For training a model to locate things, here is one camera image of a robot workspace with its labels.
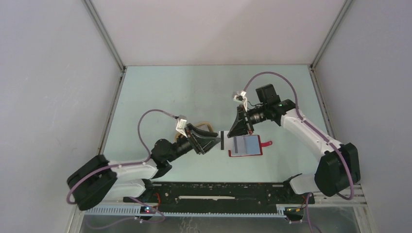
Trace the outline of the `red leather card holder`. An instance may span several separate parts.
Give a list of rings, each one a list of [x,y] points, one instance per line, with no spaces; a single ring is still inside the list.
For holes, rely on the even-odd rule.
[[[244,135],[247,153],[244,156],[232,156],[231,150],[228,151],[229,157],[248,157],[248,156],[261,156],[263,155],[263,148],[269,147],[273,142],[262,142],[259,135]]]

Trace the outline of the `silver card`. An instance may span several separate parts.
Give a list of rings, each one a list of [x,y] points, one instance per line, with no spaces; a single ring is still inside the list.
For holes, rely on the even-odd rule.
[[[244,136],[236,136],[233,139],[233,147],[231,149],[232,156],[244,156],[247,153]]]

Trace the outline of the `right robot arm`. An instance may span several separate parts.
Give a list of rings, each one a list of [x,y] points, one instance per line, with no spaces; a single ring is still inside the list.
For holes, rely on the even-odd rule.
[[[285,201],[295,203],[309,192],[331,197],[361,180],[355,145],[343,144],[314,126],[292,100],[281,100],[272,84],[257,88],[256,93],[260,102],[252,109],[247,108],[244,90],[234,93],[233,100],[240,105],[227,136],[252,134],[254,125],[270,120],[300,139],[318,162],[313,174],[298,174],[286,181],[289,186],[282,190]]]

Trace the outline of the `white card with black stripe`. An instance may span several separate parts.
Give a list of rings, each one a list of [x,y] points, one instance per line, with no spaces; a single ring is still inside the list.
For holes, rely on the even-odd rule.
[[[228,137],[229,131],[220,131],[220,150],[232,150],[233,139]]]

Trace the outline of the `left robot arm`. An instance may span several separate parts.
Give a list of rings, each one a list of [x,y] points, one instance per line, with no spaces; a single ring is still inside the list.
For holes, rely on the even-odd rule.
[[[155,142],[149,157],[143,161],[114,162],[102,154],[94,156],[67,178],[69,197],[82,211],[89,210],[103,200],[124,197],[138,198],[148,202],[153,198],[152,179],[160,178],[171,169],[171,162],[194,151],[206,154],[221,142],[216,132],[202,130],[188,124],[186,135],[175,142],[159,139]]]

